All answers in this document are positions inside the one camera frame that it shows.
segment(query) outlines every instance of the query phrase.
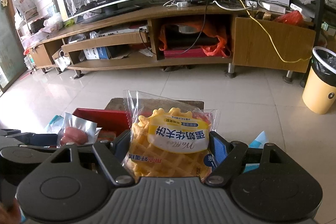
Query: pink meat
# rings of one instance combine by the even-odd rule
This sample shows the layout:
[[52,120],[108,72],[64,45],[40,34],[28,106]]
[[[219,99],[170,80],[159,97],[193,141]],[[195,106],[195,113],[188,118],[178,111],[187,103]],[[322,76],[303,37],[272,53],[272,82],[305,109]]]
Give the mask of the pink meat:
[[77,128],[66,127],[64,130],[64,136],[61,139],[61,145],[62,145],[62,142],[64,144],[68,142],[74,142],[77,145],[83,145],[87,143],[87,141],[88,141],[88,137],[85,132]]

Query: yellow cable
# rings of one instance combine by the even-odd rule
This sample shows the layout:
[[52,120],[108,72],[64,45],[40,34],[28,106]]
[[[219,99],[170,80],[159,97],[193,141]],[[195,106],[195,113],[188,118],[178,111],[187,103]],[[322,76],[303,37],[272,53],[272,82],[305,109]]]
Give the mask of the yellow cable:
[[[239,1],[240,1],[241,4],[243,5],[243,7],[246,8],[246,6],[244,5],[243,1],[242,1],[242,0],[239,0]],[[266,31],[266,29],[264,28],[264,26],[263,26],[259,21],[257,21],[255,18],[253,18],[248,10],[246,10],[246,12],[248,13],[249,17],[250,17],[251,19],[253,19],[256,23],[258,23],[258,24],[260,25],[260,27],[265,31],[265,33],[267,33],[269,39],[270,39],[271,42],[272,42],[272,45],[273,45],[275,51],[277,52],[277,54],[278,54],[278,56],[279,56],[279,58],[281,59],[282,62],[284,62],[284,63],[294,64],[294,63],[298,63],[298,62],[300,62],[300,61],[307,61],[307,60],[310,60],[310,59],[311,59],[311,56],[310,56],[310,57],[307,58],[307,59],[302,59],[302,58],[300,58],[299,60],[296,60],[296,61],[286,61],[286,60],[284,60],[284,59],[281,57],[281,55],[279,54],[279,52],[278,52],[276,46],[274,45],[274,42],[273,42],[273,39],[272,39],[271,35]]]

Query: door frame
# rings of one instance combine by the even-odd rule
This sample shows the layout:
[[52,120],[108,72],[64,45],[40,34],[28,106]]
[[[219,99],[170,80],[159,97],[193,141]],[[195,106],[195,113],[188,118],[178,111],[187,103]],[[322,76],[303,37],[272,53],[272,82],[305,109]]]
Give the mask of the door frame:
[[[4,9],[5,13],[6,13],[6,17],[7,17],[7,20],[9,22],[9,25],[10,25],[10,28],[11,28],[11,32],[13,34],[13,37],[15,39],[15,42],[17,43],[17,45],[19,46],[19,49],[22,50],[22,58],[24,58],[24,55],[23,55],[23,51],[24,51],[24,48],[21,44],[21,40],[17,34],[17,32],[15,31],[15,21],[14,21],[14,15],[15,15],[15,8],[14,8],[14,5],[13,5],[13,1],[12,0],[8,0],[8,5],[7,5],[7,8]],[[25,72],[27,71],[27,67],[24,68],[23,70],[19,71],[15,76],[14,78],[9,81],[9,83],[5,86],[5,87],[2,87],[0,85],[0,90],[5,93],[10,87],[11,85]]]

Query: black cable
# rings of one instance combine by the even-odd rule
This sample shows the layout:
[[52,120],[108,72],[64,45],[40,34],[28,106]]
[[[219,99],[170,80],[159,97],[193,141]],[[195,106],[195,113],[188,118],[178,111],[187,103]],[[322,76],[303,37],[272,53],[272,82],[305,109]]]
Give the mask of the black cable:
[[203,26],[202,26],[202,29],[201,29],[201,31],[199,32],[199,35],[198,35],[198,37],[196,38],[195,42],[194,42],[188,49],[186,49],[184,52],[181,52],[181,53],[179,53],[179,54],[170,56],[169,58],[171,58],[171,57],[175,57],[175,56],[179,56],[179,55],[181,55],[181,54],[184,54],[184,53],[186,53],[187,51],[189,51],[193,46],[195,46],[196,42],[197,42],[198,39],[201,37],[201,34],[202,34],[203,29],[204,29],[204,26],[205,26],[205,19],[206,19],[207,9],[208,9],[208,0],[207,0],[207,2],[206,2],[206,5],[205,5]]
[[156,55],[156,53],[152,52],[152,50],[146,46],[145,41],[143,40],[143,38],[141,36],[141,30],[140,30],[140,28],[139,28],[139,34],[140,34],[140,37],[141,37],[142,44],[146,47],[146,49],[149,50],[152,54]]

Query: black trash bag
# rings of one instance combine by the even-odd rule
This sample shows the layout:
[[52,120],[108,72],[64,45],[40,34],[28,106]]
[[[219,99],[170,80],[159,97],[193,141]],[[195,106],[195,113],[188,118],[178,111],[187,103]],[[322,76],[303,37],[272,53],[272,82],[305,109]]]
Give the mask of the black trash bag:
[[324,83],[336,87],[336,53],[322,47],[315,47],[311,66]]

